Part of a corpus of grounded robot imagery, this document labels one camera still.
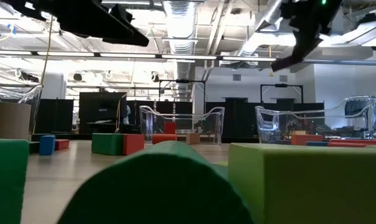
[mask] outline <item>clear plastic bin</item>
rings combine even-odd
[[[161,114],[140,106],[141,133],[151,142],[153,134],[165,132],[165,122],[174,122],[178,141],[185,142],[189,133],[199,133],[201,144],[221,144],[224,111],[225,108],[216,107],[206,114]]]
[[[9,90],[6,88],[0,88],[0,102],[24,103],[31,105],[31,120],[29,124],[30,138],[34,131],[34,125],[37,118],[37,112],[39,110],[42,90],[42,85],[37,85],[30,89],[18,88],[15,90]]]
[[[376,97],[351,96],[328,110],[273,111],[256,107],[261,143],[289,140],[292,134],[329,138],[376,138]]]

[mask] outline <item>orange foam block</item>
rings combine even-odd
[[[334,146],[334,147],[376,146],[376,140],[331,139],[329,141],[328,146]]]
[[[138,152],[145,147],[143,134],[124,134],[123,135],[123,155],[128,156]]]
[[[164,123],[164,134],[175,134],[176,124],[175,122],[165,122]]]
[[[176,141],[176,134],[153,134],[152,135],[152,144],[156,144],[164,141]]]
[[[308,141],[322,141],[324,136],[315,134],[292,134],[292,145],[305,146]]]
[[[55,140],[55,150],[67,149],[69,148],[68,139],[56,139]]]

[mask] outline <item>ceiling light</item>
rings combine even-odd
[[[20,50],[0,50],[0,55],[32,55],[31,52]]]
[[[195,60],[186,60],[186,59],[168,59],[167,62],[195,63]]]
[[[273,62],[275,58],[263,58],[263,57],[223,57],[223,60],[232,61],[249,61],[249,62]]]
[[[186,39],[186,38],[177,38],[177,37],[163,37],[162,41],[163,42],[165,42],[165,41],[170,41],[170,42],[178,41],[178,42],[195,42],[195,43],[197,43],[198,39]]]
[[[154,54],[113,54],[101,53],[101,57],[124,57],[124,58],[155,58]]]
[[[38,52],[38,55],[47,55],[47,52]],[[94,53],[90,52],[49,52],[49,56],[76,56],[76,57],[93,57]]]
[[[162,55],[162,58],[169,59],[198,59],[198,60],[215,60],[217,56],[211,55]]]

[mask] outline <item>ventilation duct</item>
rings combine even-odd
[[[169,42],[172,54],[191,55],[194,53],[196,2],[163,1],[167,15],[167,34],[171,38],[184,39]],[[190,63],[174,62],[175,79],[189,79]]]
[[[261,19],[256,21],[255,30],[261,30],[267,26],[274,25],[277,23],[281,17],[281,6],[282,0],[270,0],[268,2],[267,8],[260,12]],[[265,34],[255,32],[249,39],[242,45],[242,47],[236,53],[236,56],[250,57],[256,51],[256,49],[263,44],[259,41],[263,39]]]

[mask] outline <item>green foam block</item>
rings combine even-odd
[[[102,134],[92,135],[91,152],[111,155],[123,155],[123,135],[122,134]]]
[[[231,144],[228,178],[259,224],[376,223],[376,148]]]
[[[122,158],[72,197],[66,223],[253,223],[232,186],[193,148],[166,141]]]
[[[20,223],[29,143],[0,139],[0,224]]]

